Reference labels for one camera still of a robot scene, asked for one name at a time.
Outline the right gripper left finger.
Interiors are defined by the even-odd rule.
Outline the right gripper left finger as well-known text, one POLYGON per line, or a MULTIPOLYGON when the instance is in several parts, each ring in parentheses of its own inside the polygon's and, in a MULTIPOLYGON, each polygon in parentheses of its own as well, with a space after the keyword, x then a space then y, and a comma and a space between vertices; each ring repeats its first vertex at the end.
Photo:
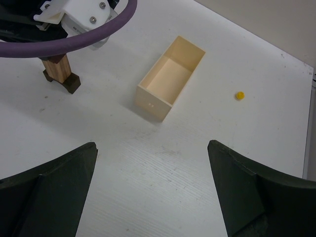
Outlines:
POLYGON ((74 237, 98 150, 86 143, 0 181, 2 237, 74 237))

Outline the reddish brown wood block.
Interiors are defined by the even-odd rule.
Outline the reddish brown wood block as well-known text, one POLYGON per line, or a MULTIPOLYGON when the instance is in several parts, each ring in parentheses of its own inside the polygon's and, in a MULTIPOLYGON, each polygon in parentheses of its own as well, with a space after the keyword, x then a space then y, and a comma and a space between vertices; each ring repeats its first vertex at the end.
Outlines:
POLYGON ((43 58, 42 60, 57 64, 63 59, 64 56, 65 56, 65 54, 49 56, 49 57, 43 58))

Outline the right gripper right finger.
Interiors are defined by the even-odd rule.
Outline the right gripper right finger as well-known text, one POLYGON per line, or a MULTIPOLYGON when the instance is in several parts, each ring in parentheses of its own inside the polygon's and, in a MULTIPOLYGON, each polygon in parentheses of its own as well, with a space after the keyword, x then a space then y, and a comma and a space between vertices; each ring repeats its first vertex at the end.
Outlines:
POLYGON ((211 140, 208 156, 230 237, 314 237, 316 183, 253 161, 211 140))

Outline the light striped wood block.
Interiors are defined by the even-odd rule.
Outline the light striped wood block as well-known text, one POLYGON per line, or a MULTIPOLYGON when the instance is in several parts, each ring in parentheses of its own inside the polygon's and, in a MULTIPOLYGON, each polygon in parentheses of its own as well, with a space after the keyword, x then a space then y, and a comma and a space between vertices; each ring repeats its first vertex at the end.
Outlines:
POLYGON ((57 64, 43 60, 42 63, 48 75, 59 82, 64 82, 66 78, 72 73, 66 54, 63 59, 57 64))

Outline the dark arch wood block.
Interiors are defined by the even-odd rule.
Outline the dark arch wood block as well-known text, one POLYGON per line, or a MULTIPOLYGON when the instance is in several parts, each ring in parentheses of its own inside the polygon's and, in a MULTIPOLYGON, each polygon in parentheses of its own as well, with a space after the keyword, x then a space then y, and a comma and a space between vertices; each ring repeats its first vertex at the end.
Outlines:
POLYGON ((64 82, 59 82, 52 77, 50 77, 46 70, 43 71, 43 74, 47 81, 53 82, 56 81, 61 84, 70 94, 74 94, 74 92, 80 87, 81 82, 78 75, 71 73, 64 82))

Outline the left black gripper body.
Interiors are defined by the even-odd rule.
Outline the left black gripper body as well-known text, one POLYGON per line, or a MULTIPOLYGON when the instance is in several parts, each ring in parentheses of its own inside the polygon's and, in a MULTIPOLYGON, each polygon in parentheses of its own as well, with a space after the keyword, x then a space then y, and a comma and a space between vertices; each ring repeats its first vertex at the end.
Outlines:
POLYGON ((68 36, 61 24, 36 21, 50 7, 49 0, 1 0, 0 39, 5 42, 42 42, 68 36))

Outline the cream wooden box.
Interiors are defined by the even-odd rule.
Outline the cream wooden box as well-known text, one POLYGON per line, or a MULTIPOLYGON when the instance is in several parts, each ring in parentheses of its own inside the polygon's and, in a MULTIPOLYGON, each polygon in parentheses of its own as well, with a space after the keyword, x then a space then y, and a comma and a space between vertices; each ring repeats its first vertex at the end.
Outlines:
POLYGON ((163 121, 204 55, 203 49, 178 36, 137 85, 135 104, 163 121))

